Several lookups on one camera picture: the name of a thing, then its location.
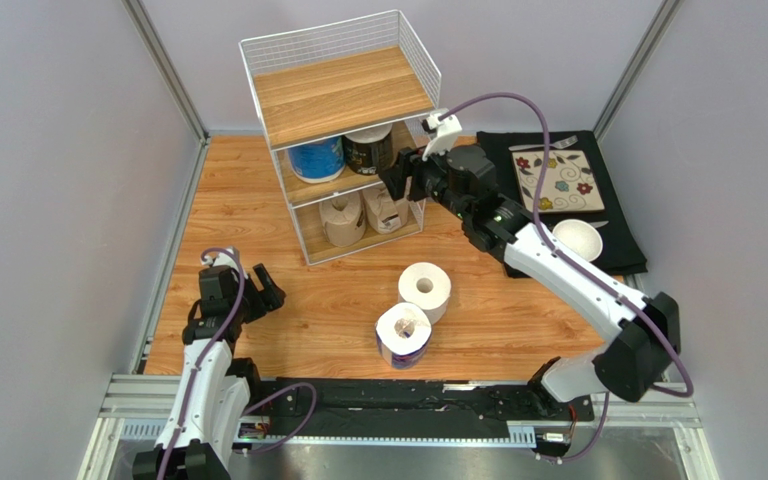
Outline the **brown paper roll front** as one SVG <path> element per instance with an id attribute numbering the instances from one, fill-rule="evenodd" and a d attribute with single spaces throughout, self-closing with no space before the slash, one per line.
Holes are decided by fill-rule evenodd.
<path id="1" fill-rule="evenodd" d="M 393 200 L 383 185 L 361 191 L 368 225 L 379 234 L 393 233 L 408 223 L 409 202 Z"/>

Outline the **brown paper roll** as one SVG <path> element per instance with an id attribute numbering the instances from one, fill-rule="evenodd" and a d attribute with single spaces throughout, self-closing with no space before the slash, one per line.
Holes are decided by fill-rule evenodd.
<path id="1" fill-rule="evenodd" d="M 322 201 L 318 209 L 325 237 L 333 246 L 354 245 L 365 235 L 366 215 L 359 191 Z"/>
<path id="2" fill-rule="evenodd" d="M 409 202 L 393 200 L 383 185 L 361 191 L 368 225 L 379 234 L 393 233 L 408 223 Z"/>

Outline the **black paper roll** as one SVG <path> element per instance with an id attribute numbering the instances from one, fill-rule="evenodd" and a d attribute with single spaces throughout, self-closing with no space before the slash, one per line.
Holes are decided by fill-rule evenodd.
<path id="1" fill-rule="evenodd" d="M 342 137 L 346 165 L 360 175 L 377 175 L 394 161 L 393 124 L 351 132 Z"/>

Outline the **plain white paper roll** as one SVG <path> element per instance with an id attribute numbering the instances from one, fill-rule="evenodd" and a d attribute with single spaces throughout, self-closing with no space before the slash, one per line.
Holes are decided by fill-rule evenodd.
<path id="1" fill-rule="evenodd" d="M 452 282 L 447 273 L 430 262 L 417 262 L 401 273 L 398 280 L 400 302 L 420 308 L 432 325 L 445 315 L 452 293 Z"/>

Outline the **blue patterned roll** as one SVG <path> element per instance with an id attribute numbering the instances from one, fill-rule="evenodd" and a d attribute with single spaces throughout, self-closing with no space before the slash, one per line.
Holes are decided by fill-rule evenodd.
<path id="1" fill-rule="evenodd" d="M 332 181 L 346 166 L 339 136 L 291 147 L 287 154 L 293 173 L 306 183 Z"/>

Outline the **white wire wooden shelf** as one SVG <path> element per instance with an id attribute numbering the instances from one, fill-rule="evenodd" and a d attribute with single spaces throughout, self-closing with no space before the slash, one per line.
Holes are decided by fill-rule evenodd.
<path id="1" fill-rule="evenodd" d="M 380 185 L 376 176 L 343 167 L 324 176 L 297 175 L 294 148 L 391 125 L 395 149 L 424 141 L 422 116 L 439 104 L 442 75 L 399 10 L 244 39 L 239 50 L 257 116 L 305 261 L 325 263 L 416 234 L 425 202 L 412 202 L 402 226 L 338 246 L 322 222 L 325 204 Z"/>

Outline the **blue white roll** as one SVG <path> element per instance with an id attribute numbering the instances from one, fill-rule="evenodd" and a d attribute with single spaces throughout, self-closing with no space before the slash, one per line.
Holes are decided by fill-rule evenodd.
<path id="1" fill-rule="evenodd" d="M 375 334 L 382 359 L 390 367 L 404 370 L 415 366 L 425 355 L 432 324 L 418 306 L 401 302 L 379 317 Z"/>

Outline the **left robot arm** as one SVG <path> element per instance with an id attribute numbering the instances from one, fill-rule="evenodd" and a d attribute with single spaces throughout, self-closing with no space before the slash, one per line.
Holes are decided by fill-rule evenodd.
<path id="1" fill-rule="evenodd" d="M 280 309 L 285 292 L 266 267 L 229 260 L 202 269 L 182 333 L 184 373 L 155 445 L 136 455 L 135 479 L 227 479 L 239 420 L 261 392 L 258 369 L 234 349 L 243 325 Z"/>

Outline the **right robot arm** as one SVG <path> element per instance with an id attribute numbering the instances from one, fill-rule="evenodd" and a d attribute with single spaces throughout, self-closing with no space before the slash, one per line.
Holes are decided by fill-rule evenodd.
<path id="1" fill-rule="evenodd" d="M 499 190 L 494 164 L 476 145 L 439 154 L 405 148 L 378 174 L 392 199 L 432 199 L 462 222 L 469 242 L 525 273 L 564 300 L 603 339 L 575 358 L 555 358 L 531 378 L 546 405 L 595 393 L 637 402 L 680 349 L 679 307 L 665 293 L 648 297 L 576 255 L 535 213 Z"/>

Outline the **silver fork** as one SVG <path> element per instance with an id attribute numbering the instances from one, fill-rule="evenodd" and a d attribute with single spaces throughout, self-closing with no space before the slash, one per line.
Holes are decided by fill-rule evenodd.
<path id="1" fill-rule="evenodd" d="M 564 150 L 575 145 L 577 142 L 578 142 L 578 136 L 572 135 L 562 140 L 551 142 L 549 144 L 549 148 L 556 149 L 556 150 Z M 537 149 L 543 149 L 543 148 L 544 148 L 544 144 L 523 144 L 523 145 L 510 146 L 508 150 L 511 152 L 520 152 L 520 151 L 537 150 Z"/>

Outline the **floral square plate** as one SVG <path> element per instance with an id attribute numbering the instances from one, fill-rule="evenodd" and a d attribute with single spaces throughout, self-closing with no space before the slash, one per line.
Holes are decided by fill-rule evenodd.
<path id="1" fill-rule="evenodd" d="M 518 192 L 528 211 L 534 206 L 535 190 L 544 165 L 542 151 L 511 154 L 518 180 Z M 602 212 L 605 204 L 594 169 L 583 150 L 551 150 L 538 199 L 542 213 Z"/>

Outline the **white orange bowl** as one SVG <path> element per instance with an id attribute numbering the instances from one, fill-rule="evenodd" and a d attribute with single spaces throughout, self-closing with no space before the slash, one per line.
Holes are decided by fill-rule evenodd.
<path id="1" fill-rule="evenodd" d="M 602 236 L 585 221 L 563 220 L 553 227 L 552 233 L 562 244 L 586 261 L 595 261 L 603 252 Z"/>

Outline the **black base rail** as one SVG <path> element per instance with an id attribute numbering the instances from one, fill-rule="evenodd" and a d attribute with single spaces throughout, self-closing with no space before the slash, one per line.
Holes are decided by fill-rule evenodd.
<path id="1" fill-rule="evenodd" d="M 276 378 L 256 383 L 251 412 L 271 435 L 386 439 L 501 439 L 511 421 L 550 421 L 568 427 L 590 422 L 593 404 L 538 406 L 525 384 L 469 384 L 424 380 Z"/>

